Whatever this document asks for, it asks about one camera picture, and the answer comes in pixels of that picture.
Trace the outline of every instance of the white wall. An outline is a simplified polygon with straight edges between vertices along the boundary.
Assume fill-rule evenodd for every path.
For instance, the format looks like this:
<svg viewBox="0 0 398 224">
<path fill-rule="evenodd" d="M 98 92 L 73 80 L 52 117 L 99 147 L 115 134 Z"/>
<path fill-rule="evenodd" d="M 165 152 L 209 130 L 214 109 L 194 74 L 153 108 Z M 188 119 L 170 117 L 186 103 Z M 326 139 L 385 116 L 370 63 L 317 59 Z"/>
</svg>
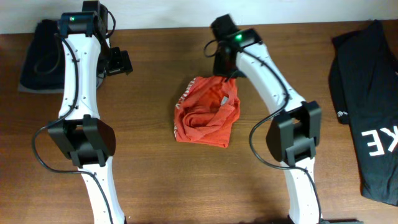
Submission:
<svg viewBox="0 0 398 224">
<path fill-rule="evenodd" d="M 0 0 L 0 34 L 33 32 L 41 19 L 81 10 L 82 0 Z M 398 19 L 398 0 L 102 0 L 117 29 Z"/>
</svg>

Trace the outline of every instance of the black folded cloth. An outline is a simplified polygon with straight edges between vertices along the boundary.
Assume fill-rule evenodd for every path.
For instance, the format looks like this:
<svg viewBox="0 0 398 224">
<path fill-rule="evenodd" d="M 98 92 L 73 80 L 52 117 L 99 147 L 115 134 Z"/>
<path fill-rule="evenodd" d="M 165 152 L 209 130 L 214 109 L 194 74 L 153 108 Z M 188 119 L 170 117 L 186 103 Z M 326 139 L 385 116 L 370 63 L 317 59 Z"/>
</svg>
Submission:
<svg viewBox="0 0 398 224">
<path fill-rule="evenodd" d="M 56 21 L 43 20 L 37 25 L 22 68 L 19 91 L 63 92 L 65 56 L 55 33 L 58 33 Z"/>
<path fill-rule="evenodd" d="M 398 61 L 379 21 L 332 42 L 330 92 L 351 128 L 362 195 L 398 206 Z"/>
</svg>

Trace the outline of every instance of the logo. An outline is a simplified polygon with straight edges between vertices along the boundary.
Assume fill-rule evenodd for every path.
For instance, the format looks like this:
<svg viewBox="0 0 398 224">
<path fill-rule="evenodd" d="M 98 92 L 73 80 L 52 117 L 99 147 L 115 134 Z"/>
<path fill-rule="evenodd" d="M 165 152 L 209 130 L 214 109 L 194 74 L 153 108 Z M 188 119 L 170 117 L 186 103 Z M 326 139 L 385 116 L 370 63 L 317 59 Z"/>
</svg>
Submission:
<svg viewBox="0 0 398 224">
<path fill-rule="evenodd" d="M 345 111 L 344 112 L 342 112 L 342 111 L 337 112 L 337 117 L 341 117 L 343 115 L 348 115 L 348 113 L 345 112 Z"/>
<path fill-rule="evenodd" d="M 392 137 L 392 143 L 388 147 L 388 151 L 389 152 L 393 152 L 394 149 L 396 148 L 397 144 L 398 144 L 398 128 L 397 128 L 397 126 L 394 126 L 393 130 L 394 130 L 394 132 L 391 132 L 387 128 L 380 129 L 380 131 L 382 131 L 386 135 Z M 369 155 L 370 156 L 381 156 L 381 155 L 384 155 L 384 148 L 383 148 L 383 145 L 381 144 L 380 137 L 379 137 L 379 134 L 377 133 L 377 131 L 376 130 L 370 130 L 370 131 L 362 132 L 362 136 L 368 136 L 368 135 L 372 135 L 372 137 L 374 139 L 373 142 L 368 142 L 368 147 L 376 146 L 376 148 L 377 148 L 376 152 L 369 152 Z"/>
</svg>

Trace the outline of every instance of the clothing label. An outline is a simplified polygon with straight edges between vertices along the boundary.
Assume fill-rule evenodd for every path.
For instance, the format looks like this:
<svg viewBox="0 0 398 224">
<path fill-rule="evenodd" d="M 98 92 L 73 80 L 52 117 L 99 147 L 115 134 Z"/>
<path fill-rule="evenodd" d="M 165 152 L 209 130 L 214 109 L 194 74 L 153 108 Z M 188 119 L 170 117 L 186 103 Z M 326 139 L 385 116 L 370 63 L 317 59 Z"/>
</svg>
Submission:
<svg viewBox="0 0 398 224">
<path fill-rule="evenodd" d="M 223 100 L 221 100 L 221 105 L 223 106 L 228 101 L 228 97 L 224 96 Z"/>
</svg>

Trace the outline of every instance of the wooden table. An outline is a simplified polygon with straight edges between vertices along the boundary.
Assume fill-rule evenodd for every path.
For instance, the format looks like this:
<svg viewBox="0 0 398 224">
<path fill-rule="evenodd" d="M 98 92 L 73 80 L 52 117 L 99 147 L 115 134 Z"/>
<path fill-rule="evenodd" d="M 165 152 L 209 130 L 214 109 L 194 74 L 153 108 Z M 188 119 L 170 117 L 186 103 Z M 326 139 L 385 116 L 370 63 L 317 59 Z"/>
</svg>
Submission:
<svg viewBox="0 0 398 224">
<path fill-rule="evenodd" d="M 360 194 L 349 127 L 337 122 L 328 87 L 331 38 L 369 23 L 254 27 L 290 84 L 322 107 L 315 180 L 323 216 L 393 224 L 396 207 Z M 398 21 L 386 21 L 384 28 L 397 54 Z M 114 182 L 128 223 L 249 223 L 288 214 L 283 173 L 261 164 L 248 146 L 250 129 L 268 114 L 249 80 L 238 81 L 241 117 L 227 149 L 174 139 L 177 99 L 192 78 L 211 76 L 213 59 L 202 49 L 212 38 L 209 28 L 189 28 L 117 30 L 111 39 L 129 51 L 134 67 L 128 77 L 108 77 L 97 91 L 101 119 L 116 133 Z M 32 34 L 0 35 L 0 223 L 93 223 L 81 177 L 48 172 L 33 156 L 31 137 L 57 117 L 62 95 L 17 92 L 31 40 Z M 258 130 L 254 142 L 272 161 L 268 127 Z M 37 144 L 50 166 L 74 169 L 48 135 Z"/>
</svg>

